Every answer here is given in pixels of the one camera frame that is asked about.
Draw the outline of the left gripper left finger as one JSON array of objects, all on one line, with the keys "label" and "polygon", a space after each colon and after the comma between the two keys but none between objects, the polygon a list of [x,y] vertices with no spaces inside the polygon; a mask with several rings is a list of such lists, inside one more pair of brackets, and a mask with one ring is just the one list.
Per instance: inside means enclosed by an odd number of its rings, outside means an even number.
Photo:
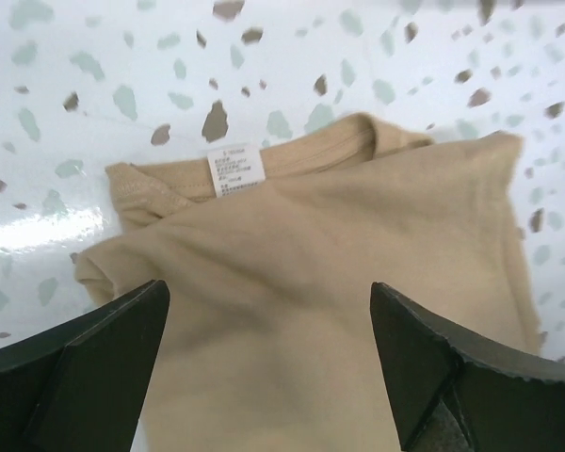
[{"label": "left gripper left finger", "polygon": [[0,452],[130,450],[169,306],[150,281],[0,348]]}]

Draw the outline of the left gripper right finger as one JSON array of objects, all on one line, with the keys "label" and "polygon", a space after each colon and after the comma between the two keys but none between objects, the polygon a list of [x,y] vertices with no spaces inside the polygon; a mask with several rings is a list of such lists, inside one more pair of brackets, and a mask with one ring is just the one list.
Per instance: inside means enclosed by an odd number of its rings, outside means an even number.
[{"label": "left gripper right finger", "polygon": [[382,282],[370,315],[401,450],[565,452],[565,363],[490,340]]}]

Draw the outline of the beige t shirt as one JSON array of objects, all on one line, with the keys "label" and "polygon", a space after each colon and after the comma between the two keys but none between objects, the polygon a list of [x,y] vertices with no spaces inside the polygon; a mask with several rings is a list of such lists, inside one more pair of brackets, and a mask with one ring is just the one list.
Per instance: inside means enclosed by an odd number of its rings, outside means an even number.
[{"label": "beige t shirt", "polygon": [[218,197],[206,160],[106,169],[121,235],[76,260],[98,304],[166,282],[142,414],[152,451],[396,451],[369,313],[391,285],[532,354],[541,347],[509,199],[522,149],[437,143],[365,114],[260,152]]}]

